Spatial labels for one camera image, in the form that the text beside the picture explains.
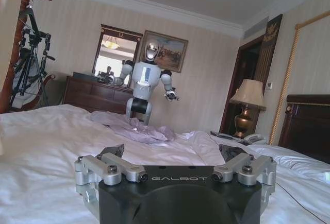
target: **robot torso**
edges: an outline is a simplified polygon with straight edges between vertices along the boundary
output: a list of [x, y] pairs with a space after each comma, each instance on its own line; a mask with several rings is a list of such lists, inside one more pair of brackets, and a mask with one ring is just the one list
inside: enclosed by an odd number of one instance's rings
[[133, 96], [149, 100], [154, 88], [158, 85], [160, 73], [161, 69], [157, 64], [136, 63], [132, 74], [134, 83]]

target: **dresser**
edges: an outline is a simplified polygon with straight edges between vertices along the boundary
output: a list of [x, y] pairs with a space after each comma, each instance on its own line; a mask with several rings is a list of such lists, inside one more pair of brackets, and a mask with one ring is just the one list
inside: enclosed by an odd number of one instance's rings
[[89, 112], [109, 111], [124, 114], [132, 89], [124, 89], [98, 82], [67, 77], [64, 104], [83, 108]]

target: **metal bracket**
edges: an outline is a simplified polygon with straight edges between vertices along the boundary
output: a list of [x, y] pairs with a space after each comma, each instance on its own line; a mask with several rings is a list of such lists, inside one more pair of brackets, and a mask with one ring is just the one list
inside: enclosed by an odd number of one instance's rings
[[252, 186], [257, 181], [261, 183], [260, 213], [263, 213], [269, 196], [275, 192], [276, 162], [272, 157], [260, 156], [253, 160], [253, 156], [241, 153], [226, 164], [215, 166], [211, 177], [214, 181], [225, 183], [233, 179], [234, 173], [237, 173], [237, 180], [242, 185]]
[[74, 166], [76, 191], [82, 195], [84, 205], [97, 219], [100, 219], [98, 183], [102, 179], [110, 186], [119, 184], [122, 174], [130, 182], [140, 183], [148, 179], [143, 166], [131, 164], [112, 153], [78, 157]]
[[212, 179], [220, 183], [230, 182], [233, 174], [238, 172], [243, 166], [249, 165], [251, 156], [247, 153], [240, 153], [224, 165], [215, 166]]

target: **tripod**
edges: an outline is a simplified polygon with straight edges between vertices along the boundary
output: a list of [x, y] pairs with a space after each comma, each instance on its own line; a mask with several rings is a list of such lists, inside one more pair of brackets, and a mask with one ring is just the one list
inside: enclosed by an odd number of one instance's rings
[[[20, 72], [20, 77], [18, 79], [18, 82], [16, 86], [14, 87], [12, 91], [12, 96], [10, 100], [10, 108], [13, 105], [13, 102], [15, 100], [15, 97], [17, 93], [19, 92], [21, 96], [24, 96], [26, 90], [31, 87], [31, 85], [38, 81], [41, 87], [43, 100], [46, 106], [48, 106], [48, 97], [45, 91], [45, 86], [43, 84], [42, 77], [45, 77], [47, 75], [47, 72], [44, 70], [46, 65], [47, 58], [55, 60], [55, 58], [48, 56], [47, 52], [50, 48], [50, 39], [51, 35], [49, 33], [44, 33], [38, 30], [34, 14], [32, 9], [27, 8], [23, 13], [20, 13], [20, 18], [25, 15], [29, 15], [32, 28], [31, 29], [23, 29], [22, 34], [22, 41], [21, 41], [21, 51], [20, 51], [20, 58], [21, 62], [16, 66], [15, 68], [15, 74], [18, 74]], [[29, 45], [30, 49], [24, 48], [25, 45], [25, 34], [29, 35]], [[38, 44], [42, 41], [42, 38], [45, 38], [45, 49], [43, 51], [44, 57], [41, 60], [41, 67], [39, 65], [38, 56], [37, 56], [37, 50], [38, 50]], [[31, 68], [35, 68], [36, 74], [34, 76], [30, 76], [30, 70]]]

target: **telephone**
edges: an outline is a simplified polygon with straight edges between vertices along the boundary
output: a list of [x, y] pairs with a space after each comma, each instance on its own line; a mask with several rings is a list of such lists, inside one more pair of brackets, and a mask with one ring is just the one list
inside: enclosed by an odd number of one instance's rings
[[260, 134], [247, 135], [246, 137], [244, 137], [244, 140], [246, 140], [252, 144], [267, 144], [268, 143], [268, 139]]

